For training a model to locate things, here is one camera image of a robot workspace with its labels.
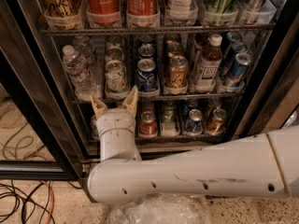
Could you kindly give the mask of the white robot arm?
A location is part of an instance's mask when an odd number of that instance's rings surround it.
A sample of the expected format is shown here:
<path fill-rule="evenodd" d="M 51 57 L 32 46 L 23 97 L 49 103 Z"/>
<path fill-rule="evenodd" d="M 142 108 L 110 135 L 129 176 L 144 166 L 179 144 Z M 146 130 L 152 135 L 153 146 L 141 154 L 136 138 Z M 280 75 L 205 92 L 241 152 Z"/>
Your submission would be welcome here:
<path fill-rule="evenodd" d="M 129 203 L 154 193 L 299 197 L 299 126 L 143 161 L 135 145 L 138 89 L 108 108 L 91 96 L 101 161 L 87 188 L 99 203 Z"/>

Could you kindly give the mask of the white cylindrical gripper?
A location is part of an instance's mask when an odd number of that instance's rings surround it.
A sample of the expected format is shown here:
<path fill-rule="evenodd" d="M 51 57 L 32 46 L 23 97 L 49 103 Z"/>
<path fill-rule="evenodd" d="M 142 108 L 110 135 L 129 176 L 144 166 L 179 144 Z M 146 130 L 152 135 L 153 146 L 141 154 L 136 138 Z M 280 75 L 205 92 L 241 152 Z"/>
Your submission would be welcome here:
<path fill-rule="evenodd" d="M 107 109 L 104 102 L 90 96 L 94 115 L 97 117 L 96 127 L 100 136 L 113 130 L 135 132 L 135 115 L 137 112 L 138 88 L 133 86 L 128 96 L 122 102 L 124 108 Z"/>

